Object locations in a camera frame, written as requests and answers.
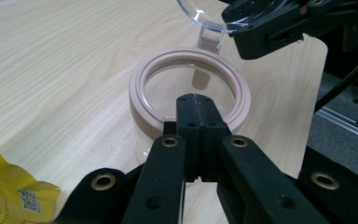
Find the transparent lid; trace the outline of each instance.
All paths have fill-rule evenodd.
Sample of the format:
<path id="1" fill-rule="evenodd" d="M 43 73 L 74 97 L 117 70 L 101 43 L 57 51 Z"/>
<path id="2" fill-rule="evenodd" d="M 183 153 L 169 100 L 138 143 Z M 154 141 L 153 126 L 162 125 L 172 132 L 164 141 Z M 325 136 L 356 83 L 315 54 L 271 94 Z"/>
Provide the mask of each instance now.
<path id="1" fill-rule="evenodd" d="M 199 25 L 232 33 L 249 22 L 282 7 L 287 0 L 177 0 L 185 14 Z"/>

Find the yellow bag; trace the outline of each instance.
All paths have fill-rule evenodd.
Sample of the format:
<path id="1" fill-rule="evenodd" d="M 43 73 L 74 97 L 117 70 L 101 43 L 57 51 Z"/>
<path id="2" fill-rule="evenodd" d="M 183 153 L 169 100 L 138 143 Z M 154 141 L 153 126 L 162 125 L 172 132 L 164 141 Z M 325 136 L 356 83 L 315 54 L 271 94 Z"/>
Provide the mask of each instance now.
<path id="1" fill-rule="evenodd" d="M 60 189 L 36 181 L 20 166 L 9 164 L 0 154 L 0 223 L 49 222 Z"/>

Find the wooden table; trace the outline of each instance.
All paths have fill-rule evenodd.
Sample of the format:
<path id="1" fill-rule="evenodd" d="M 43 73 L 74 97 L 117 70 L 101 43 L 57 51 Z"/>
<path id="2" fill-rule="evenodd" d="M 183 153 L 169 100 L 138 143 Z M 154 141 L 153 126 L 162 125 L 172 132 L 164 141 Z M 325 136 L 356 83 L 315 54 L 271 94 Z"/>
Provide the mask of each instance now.
<path id="1" fill-rule="evenodd" d="M 157 49 L 195 47 L 199 26 L 176 1 L 0 1 L 0 152 L 62 189 L 58 214 L 89 172 L 139 164 L 128 82 Z M 238 134 L 285 173 L 304 155 L 326 46 L 306 37 L 244 61 L 225 36 L 220 55 L 245 75 L 252 105 Z M 187 187 L 185 223 L 227 222 L 214 184 Z"/>

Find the ring-shaped seal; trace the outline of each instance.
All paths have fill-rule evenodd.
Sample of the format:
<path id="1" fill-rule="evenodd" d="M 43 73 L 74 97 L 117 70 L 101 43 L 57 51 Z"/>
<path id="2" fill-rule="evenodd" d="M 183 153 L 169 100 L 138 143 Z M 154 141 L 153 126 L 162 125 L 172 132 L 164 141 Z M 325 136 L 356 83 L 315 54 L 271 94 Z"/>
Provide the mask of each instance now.
<path id="1" fill-rule="evenodd" d="M 147 102 L 145 84 L 148 77 L 160 68 L 183 63 L 192 63 L 207 70 L 217 70 L 221 74 L 234 97 L 234 106 L 223 120 L 235 133 L 245 120 L 251 105 L 251 93 L 243 74 L 219 55 L 204 49 L 192 48 L 163 49 L 144 58 L 135 67 L 131 74 L 129 89 L 131 113 L 138 127 L 151 139 L 162 135 L 166 119 Z"/>

